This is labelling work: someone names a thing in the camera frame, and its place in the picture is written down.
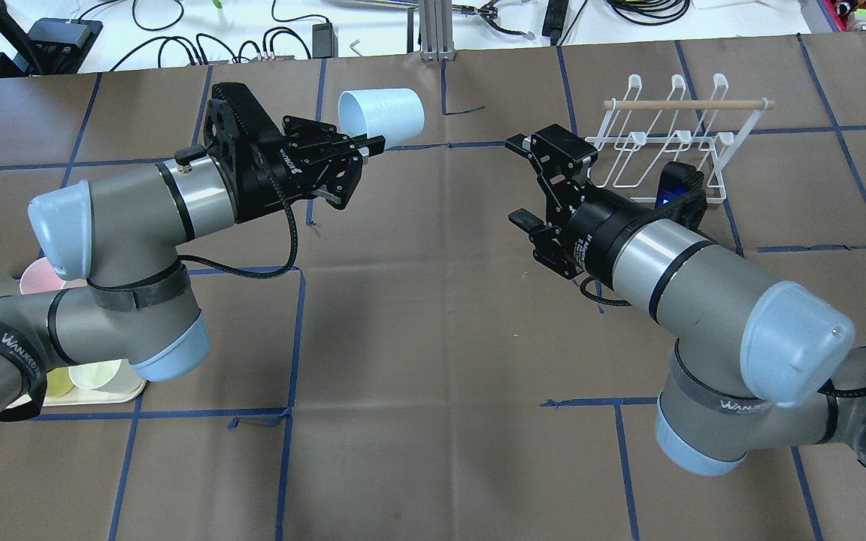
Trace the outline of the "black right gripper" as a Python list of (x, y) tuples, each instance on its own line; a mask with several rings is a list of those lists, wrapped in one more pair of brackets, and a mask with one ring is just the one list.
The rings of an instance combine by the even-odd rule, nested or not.
[(694, 231), (707, 212), (704, 172), (691, 165), (664, 165), (654, 207), (646, 208), (592, 185), (597, 148), (559, 124), (504, 145), (531, 165), (546, 202), (544, 220), (529, 211), (508, 220), (526, 233), (534, 259), (567, 280), (587, 273), (612, 288), (616, 260), (636, 231), (660, 219)]

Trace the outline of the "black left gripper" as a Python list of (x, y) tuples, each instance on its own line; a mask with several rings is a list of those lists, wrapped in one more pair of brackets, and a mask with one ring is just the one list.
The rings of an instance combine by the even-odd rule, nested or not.
[(215, 83), (204, 144), (230, 189), (234, 221), (244, 223), (300, 199), (323, 198), (343, 211), (362, 177), (362, 150), (378, 156), (387, 141), (289, 114), (278, 127), (247, 85)]

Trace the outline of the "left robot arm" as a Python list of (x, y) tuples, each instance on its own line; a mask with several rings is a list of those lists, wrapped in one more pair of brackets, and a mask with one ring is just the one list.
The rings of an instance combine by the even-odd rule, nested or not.
[(83, 287), (0, 297), (0, 422), (41, 414), (46, 376), (58, 367), (125, 359), (148, 381), (199, 366), (210, 350), (186, 265), (216, 261), (177, 248), (284, 211), (298, 254), (296, 200), (350, 202), (367, 158), (422, 131), (382, 120), (341, 93), (337, 125), (285, 116), (277, 124), (244, 83), (216, 83), (203, 143), (100, 182), (39, 195), (28, 215), (44, 255)]

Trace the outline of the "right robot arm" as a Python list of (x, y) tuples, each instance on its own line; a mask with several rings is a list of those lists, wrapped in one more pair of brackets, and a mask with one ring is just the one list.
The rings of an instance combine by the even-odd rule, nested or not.
[(721, 476), (750, 451), (841, 443), (866, 469), (866, 346), (848, 316), (704, 235), (704, 175), (664, 165), (646, 208), (592, 184), (598, 150), (553, 124), (506, 147), (529, 161), (544, 219), (519, 209), (533, 256), (585, 273), (676, 336), (654, 434), (680, 468)]

